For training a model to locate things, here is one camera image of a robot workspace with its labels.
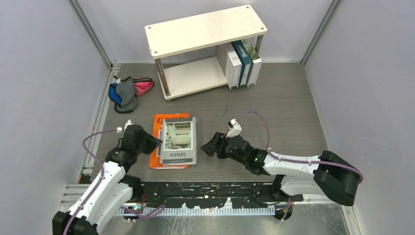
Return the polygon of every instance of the scratched metal surface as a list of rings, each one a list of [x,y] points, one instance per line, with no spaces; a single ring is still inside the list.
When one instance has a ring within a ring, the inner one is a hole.
[[[127,223],[114,217],[102,235],[349,235],[337,204],[294,205],[282,223],[272,216],[156,217]]]
[[[326,150],[323,131],[317,116],[313,97],[308,86],[304,67],[300,63],[264,63],[256,86],[233,88],[218,87],[204,92],[187,95],[167,103],[162,95],[154,64],[123,64],[118,73],[120,78],[151,77],[155,86],[139,96],[139,105],[130,114],[118,114],[114,103],[110,103],[104,129],[123,126],[132,119],[151,133],[153,115],[159,113],[185,113],[198,119],[197,165],[181,170],[150,170],[148,156],[141,155],[128,174],[143,181],[272,181],[272,176],[256,176],[245,170],[238,162],[208,157],[200,146],[213,137],[214,133],[228,132],[227,122],[248,110],[261,113],[271,129],[273,151],[298,156],[313,156]],[[265,148],[267,132],[261,119],[247,115],[240,120],[241,136],[257,148]],[[110,133],[101,137],[97,155],[103,160],[114,148],[121,135]],[[94,167],[92,178],[98,173]]]

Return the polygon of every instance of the gray wood tabletop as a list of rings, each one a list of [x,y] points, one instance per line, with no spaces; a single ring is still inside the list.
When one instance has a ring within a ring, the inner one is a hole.
[[[271,130],[272,151],[297,156],[319,155],[327,149],[304,67],[300,63],[264,63],[256,86],[239,89],[227,86],[176,98],[166,102],[154,64],[122,64],[119,78],[151,77],[154,88],[137,97],[138,107],[129,114],[118,114],[111,101],[104,129],[123,126],[128,119],[152,133],[154,114],[190,113],[198,119],[197,165],[188,169],[149,169],[149,156],[139,155],[129,175],[142,181],[272,181],[273,176],[257,176],[232,159],[209,157],[200,150],[215,132],[227,133],[227,122],[246,111],[261,113]],[[262,120],[254,114],[240,119],[241,136],[256,148],[265,149],[267,132]],[[97,156],[104,160],[118,143],[121,134],[103,134]],[[92,177],[99,171],[95,163]]]

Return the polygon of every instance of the stack of books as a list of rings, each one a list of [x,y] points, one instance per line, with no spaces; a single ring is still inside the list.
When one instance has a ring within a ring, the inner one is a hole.
[[[153,136],[163,143],[150,155],[151,169],[182,169],[197,163],[195,117],[189,114],[154,115]]]
[[[229,89],[256,84],[262,60],[246,40],[216,46],[216,57]]]

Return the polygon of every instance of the white wall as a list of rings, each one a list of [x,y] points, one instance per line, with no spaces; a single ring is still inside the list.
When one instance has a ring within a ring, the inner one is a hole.
[[[66,0],[0,1],[0,234],[52,233],[107,73]]]
[[[414,15],[413,0],[345,0],[306,64],[327,144],[366,177],[368,235],[415,230]]]
[[[268,28],[261,57],[268,62],[301,61],[331,0],[88,0],[120,63],[154,62],[144,27],[178,18],[250,4]],[[167,57],[189,62],[214,56],[214,49]]]

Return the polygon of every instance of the wooden shelf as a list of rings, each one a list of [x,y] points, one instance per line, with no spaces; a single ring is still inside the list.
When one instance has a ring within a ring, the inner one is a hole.
[[[226,85],[216,57],[164,69],[171,95],[166,100]]]
[[[150,54],[160,59],[187,51],[263,35],[267,28],[250,5],[145,27]]]

